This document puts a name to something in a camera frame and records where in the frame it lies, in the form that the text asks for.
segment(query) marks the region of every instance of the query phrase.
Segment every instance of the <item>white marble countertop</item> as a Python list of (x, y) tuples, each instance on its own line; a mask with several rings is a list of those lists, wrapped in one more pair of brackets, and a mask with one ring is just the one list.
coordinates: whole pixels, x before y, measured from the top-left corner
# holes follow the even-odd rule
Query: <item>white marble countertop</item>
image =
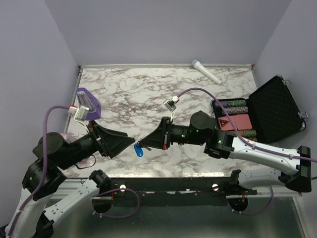
[[(202, 87), (219, 99), (241, 98), (256, 90), (250, 68), (209, 68), (221, 79), (217, 85), (191, 67), (170, 68), (87, 68), (83, 70), (79, 87), (87, 88), (101, 103), (101, 126), (128, 133), (136, 141), (158, 126), (161, 117), (170, 116), (162, 102), (185, 89)], [(212, 114), (211, 98), (201, 91), (191, 91), (177, 103), (174, 123), (188, 125), (190, 116), (202, 110)], [(68, 133), (75, 137), (86, 134), (84, 129), (70, 121)], [(204, 146), (172, 145), (168, 150), (144, 150), (144, 156), (135, 154), (133, 145), (117, 157), (101, 157), (92, 168), (64, 171), (72, 178), (85, 178), (93, 170), (101, 169), (109, 177), (221, 177), (236, 169), (258, 169), (261, 166), (242, 160), (214, 159), (203, 153)], [(81, 167), (93, 163), (90, 159)]]

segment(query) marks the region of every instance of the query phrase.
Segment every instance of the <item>purple object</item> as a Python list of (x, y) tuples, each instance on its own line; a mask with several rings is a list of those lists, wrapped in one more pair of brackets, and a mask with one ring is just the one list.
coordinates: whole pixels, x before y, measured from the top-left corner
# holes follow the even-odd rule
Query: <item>purple object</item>
[[(219, 101), (220, 103), (221, 103), (221, 105), (224, 107), (224, 108), (227, 108), (228, 107), (228, 103), (227, 103), (227, 101)], [(220, 108), (220, 104), (218, 103), (218, 102), (216, 102), (216, 104), (215, 104), (215, 106), (217, 107), (217, 108)]]
[(101, 118), (100, 102), (86, 88), (77, 89), (77, 99), (79, 105), (89, 108), (85, 120), (97, 120)]

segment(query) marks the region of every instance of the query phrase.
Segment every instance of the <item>white cylinder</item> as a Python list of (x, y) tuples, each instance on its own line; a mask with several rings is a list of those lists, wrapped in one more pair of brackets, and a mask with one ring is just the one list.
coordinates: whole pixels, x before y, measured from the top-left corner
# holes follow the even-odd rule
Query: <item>white cylinder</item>
[(192, 65), (195, 69), (198, 69), (201, 73), (203, 73), (203, 75), (210, 78), (216, 84), (221, 84), (221, 80), (214, 76), (212, 73), (210, 73), (205, 67), (203, 67), (203, 65), (199, 61), (193, 60)]

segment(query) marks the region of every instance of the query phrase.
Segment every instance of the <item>white cable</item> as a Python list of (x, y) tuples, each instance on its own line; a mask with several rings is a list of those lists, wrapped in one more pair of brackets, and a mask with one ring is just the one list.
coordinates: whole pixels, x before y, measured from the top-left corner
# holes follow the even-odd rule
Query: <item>white cable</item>
[(89, 133), (88, 128), (86, 127), (86, 125), (82, 121), (79, 121), (79, 120), (76, 120), (76, 119), (74, 119), (74, 121), (77, 122), (78, 124), (80, 124)]
[(170, 121), (172, 122), (173, 121), (173, 118), (174, 118), (174, 116), (175, 116), (175, 114), (176, 114), (176, 111), (177, 111), (177, 108), (171, 113), (171, 115), (170, 115)]

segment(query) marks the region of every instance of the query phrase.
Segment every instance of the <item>white wall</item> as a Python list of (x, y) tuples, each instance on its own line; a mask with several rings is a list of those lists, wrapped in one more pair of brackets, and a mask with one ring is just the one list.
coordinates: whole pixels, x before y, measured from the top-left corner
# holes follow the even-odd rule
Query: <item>white wall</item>
[[(276, 74), (292, 82), (292, 95), (302, 111), (309, 113), (307, 129), (293, 135), (279, 145), (299, 147), (306, 145), (317, 159), (317, 1), (292, 0), (277, 26), (256, 66), (259, 85)], [(312, 165), (312, 175), (317, 176), (317, 165)], [(304, 194), (306, 210), (311, 223), (317, 220), (317, 181), (313, 191)]]
[(80, 65), (255, 63), (290, 0), (45, 0)]
[[(78, 66), (43, 0), (0, 1), (0, 226), (14, 213), (36, 160), (46, 110), (69, 105)], [(52, 112), (61, 131), (66, 112)]]

